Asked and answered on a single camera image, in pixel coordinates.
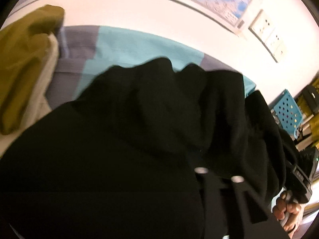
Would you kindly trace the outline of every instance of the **wall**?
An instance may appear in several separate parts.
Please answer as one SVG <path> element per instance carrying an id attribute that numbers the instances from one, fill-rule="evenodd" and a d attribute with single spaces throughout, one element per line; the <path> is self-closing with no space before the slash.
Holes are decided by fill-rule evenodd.
<path id="1" fill-rule="evenodd" d="M 5 25 L 42 5 L 52 4 L 65 9 L 65 26 L 108 25 L 163 36 L 242 72 L 257 84 L 267 103 L 285 88 L 297 95 L 319 69 L 319 27 L 301 0 L 264 0 L 261 5 L 288 48 L 287 56 L 278 64 L 249 30 L 238 37 L 203 14 L 171 0 L 29 0 L 28 3 L 18 7 Z"/>

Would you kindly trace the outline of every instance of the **blue plastic basket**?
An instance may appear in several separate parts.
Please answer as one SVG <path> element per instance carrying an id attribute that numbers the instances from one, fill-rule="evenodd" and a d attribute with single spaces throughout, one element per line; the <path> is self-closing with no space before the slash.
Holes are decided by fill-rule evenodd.
<path id="1" fill-rule="evenodd" d="M 298 127 L 302 124 L 302 113 L 288 90 L 284 90 L 282 97 L 274 106 L 279 121 L 284 130 L 297 138 Z"/>

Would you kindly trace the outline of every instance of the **electrical outlet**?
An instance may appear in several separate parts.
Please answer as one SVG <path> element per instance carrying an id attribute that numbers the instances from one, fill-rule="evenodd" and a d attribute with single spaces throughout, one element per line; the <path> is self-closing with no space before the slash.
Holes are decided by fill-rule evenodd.
<path id="1" fill-rule="evenodd" d="M 276 49 L 276 51 L 272 53 L 272 56 L 275 59 L 275 61 L 279 63 L 283 59 L 283 57 L 286 55 L 286 53 L 287 53 L 287 47 L 284 44 L 284 42 L 281 42 L 279 47 Z"/>
<path id="2" fill-rule="evenodd" d="M 261 41 L 265 42 L 270 34 L 274 31 L 275 25 L 269 16 L 263 10 L 261 10 L 256 19 L 250 25 L 249 29 Z"/>
<path id="3" fill-rule="evenodd" d="M 265 46 L 268 48 L 269 52 L 274 54 L 282 42 L 283 40 L 281 36 L 278 34 L 277 29 L 275 28 L 264 43 Z"/>

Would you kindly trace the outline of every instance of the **hand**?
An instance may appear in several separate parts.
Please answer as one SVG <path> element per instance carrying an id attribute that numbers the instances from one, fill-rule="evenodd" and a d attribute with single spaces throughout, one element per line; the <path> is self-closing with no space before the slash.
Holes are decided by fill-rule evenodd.
<path id="1" fill-rule="evenodd" d="M 283 220 L 285 218 L 285 211 L 291 213 L 286 224 L 283 226 L 283 229 L 288 232 L 292 230 L 295 225 L 296 228 L 298 228 L 302 218 L 299 217 L 301 214 L 301 205 L 297 203 L 286 204 L 286 195 L 286 191 L 283 191 L 280 194 L 280 197 L 276 200 L 276 205 L 273 207 L 272 212 L 278 220 Z M 290 238 L 292 238 L 294 231 L 289 234 Z"/>

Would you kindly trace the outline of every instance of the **black blanket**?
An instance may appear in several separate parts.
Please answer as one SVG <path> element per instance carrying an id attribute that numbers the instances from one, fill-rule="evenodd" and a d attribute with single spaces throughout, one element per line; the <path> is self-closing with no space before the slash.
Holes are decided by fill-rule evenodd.
<path id="1" fill-rule="evenodd" d="M 243 176 L 268 204 L 296 149 L 259 91 L 244 98 L 240 73 L 174 73 L 166 58 L 114 66 L 7 150 L 0 214 L 26 239 L 200 239 L 190 156 Z"/>

